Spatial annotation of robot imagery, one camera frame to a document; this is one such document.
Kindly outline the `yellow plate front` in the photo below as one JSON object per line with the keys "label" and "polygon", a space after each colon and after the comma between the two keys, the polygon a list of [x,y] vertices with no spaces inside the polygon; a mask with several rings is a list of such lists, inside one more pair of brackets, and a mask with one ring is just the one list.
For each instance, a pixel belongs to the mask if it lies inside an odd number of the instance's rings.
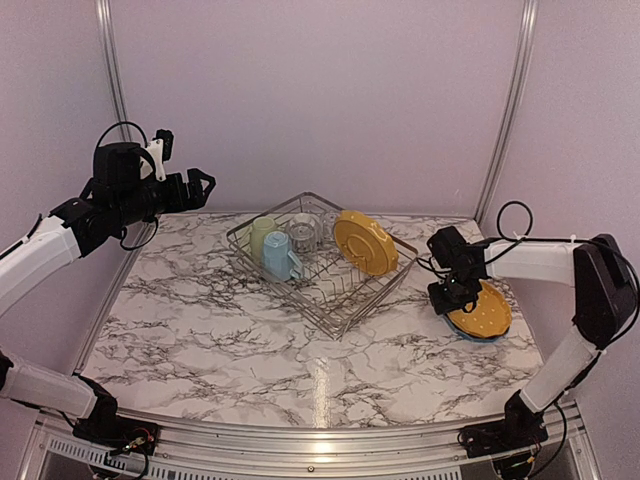
{"label": "yellow plate front", "polygon": [[497,288],[486,281],[481,284],[482,290],[473,311],[455,311],[447,315],[456,326],[471,335],[484,338],[501,335],[511,327],[511,308]]}

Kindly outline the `yellow plate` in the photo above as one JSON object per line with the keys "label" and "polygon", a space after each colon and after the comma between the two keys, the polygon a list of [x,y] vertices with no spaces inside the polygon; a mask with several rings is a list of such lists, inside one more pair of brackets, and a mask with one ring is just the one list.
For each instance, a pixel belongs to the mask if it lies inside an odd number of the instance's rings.
{"label": "yellow plate", "polygon": [[399,254],[392,236],[362,212],[342,210],[334,238],[345,258],[367,275],[383,276],[397,269]]}
{"label": "yellow plate", "polygon": [[511,327],[511,308],[497,288],[486,281],[481,284],[482,290],[473,311],[455,311],[447,315],[456,326],[471,335],[484,338],[501,335]]}

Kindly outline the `blue dotted plate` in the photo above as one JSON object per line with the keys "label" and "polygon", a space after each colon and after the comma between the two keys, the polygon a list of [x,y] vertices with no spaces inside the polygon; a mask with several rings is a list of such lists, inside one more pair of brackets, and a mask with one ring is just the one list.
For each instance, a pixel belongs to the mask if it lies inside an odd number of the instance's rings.
{"label": "blue dotted plate", "polygon": [[478,337],[478,336],[474,336],[471,335],[465,331],[463,331],[462,329],[460,329],[458,326],[456,326],[453,321],[449,318],[448,315],[444,315],[443,316],[443,320],[445,321],[445,323],[448,325],[448,327],[455,332],[458,336],[460,336],[461,338],[470,341],[470,342],[474,342],[474,343],[478,343],[478,344],[491,344],[494,343],[496,341],[498,341],[499,339],[505,338],[507,336],[507,334],[510,331],[510,328],[508,328],[503,334],[501,335],[493,335],[490,337]]}

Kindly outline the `yellow plate back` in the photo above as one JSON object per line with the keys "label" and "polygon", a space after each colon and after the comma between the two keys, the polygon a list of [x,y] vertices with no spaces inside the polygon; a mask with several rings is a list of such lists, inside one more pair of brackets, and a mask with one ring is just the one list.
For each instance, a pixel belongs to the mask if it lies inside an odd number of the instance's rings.
{"label": "yellow plate back", "polygon": [[392,236],[362,212],[342,210],[334,238],[345,258],[367,275],[383,276],[397,269],[399,254]]}

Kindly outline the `clear glass front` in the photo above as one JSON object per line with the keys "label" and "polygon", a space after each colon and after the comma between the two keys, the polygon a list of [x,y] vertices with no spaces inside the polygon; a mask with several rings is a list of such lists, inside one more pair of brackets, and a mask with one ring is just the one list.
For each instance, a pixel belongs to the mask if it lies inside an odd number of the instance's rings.
{"label": "clear glass front", "polygon": [[288,226],[292,249],[296,254],[314,254],[319,244],[319,223],[315,220],[295,221]]}

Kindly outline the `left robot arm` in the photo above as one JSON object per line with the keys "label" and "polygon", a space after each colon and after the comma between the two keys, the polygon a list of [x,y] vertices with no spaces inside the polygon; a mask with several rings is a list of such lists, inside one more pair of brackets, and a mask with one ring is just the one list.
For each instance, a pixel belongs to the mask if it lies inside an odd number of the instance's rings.
{"label": "left robot arm", "polygon": [[[58,270],[87,257],[108,239],[125,239],[129,226],[158,224],[162,214],[204,207],[216,180],[191,168],[185,175],[166,174],[171,154],[161,138],[98,145],[93,175],[80,196],[40,217],[29,233],[1,254],[1,309],[18,300]],[[35,408],[48,408],[76,422],[75,436],[121,445],[140,431],[118,415],[116,399],[97,382],[64,375],[14,354],[1,355],[1,395]]]}

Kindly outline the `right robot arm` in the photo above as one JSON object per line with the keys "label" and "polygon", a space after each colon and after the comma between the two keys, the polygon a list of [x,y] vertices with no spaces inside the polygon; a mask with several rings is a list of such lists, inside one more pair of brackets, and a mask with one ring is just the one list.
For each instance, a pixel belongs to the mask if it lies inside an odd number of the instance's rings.
{"label": "right robot arm", "polygon": [[574,389],[639,314],[639,281],[615,239],[489,238],[467,241],[454,227],[426,242],[438,280],[427,287],[436,314],[475,340],[493,340],[509,328],[511,311],[490,284],[531,284],[523,297],[536,318],[559,321],[562,334],[543,366],[505,403],[497,421],[461,429],[471,457],[532,446],[548,437],[546,410]]}

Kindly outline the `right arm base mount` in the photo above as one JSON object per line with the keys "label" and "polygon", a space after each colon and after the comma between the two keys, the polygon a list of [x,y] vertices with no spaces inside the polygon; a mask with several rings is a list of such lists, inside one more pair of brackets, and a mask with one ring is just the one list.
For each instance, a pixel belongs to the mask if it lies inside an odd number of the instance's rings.
{"label": "right arm base mount", "polygon": [[464,426],[459,430],[457,441],[469,458],[477,458],[539,446],[548,438],[542,421],[536,421],[532,427],[524,430],[511,432],[505,420],[496,420]]}

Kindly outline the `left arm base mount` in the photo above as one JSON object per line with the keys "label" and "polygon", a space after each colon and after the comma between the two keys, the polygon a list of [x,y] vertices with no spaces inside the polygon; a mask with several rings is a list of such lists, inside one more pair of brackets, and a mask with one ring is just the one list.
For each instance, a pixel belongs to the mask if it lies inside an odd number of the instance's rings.
{"label": "left arm base mount", "polygon": [[142,438],[141,445],[132,447],[134,453],[145,453],[151,456],[156,448],[159,425],[152,422],[116,415],[105,423],[98,424],[89,419],[79,419],[73,427],[73,435],[77,438],[110,447],[118,454],[125,453],[125,447]]}

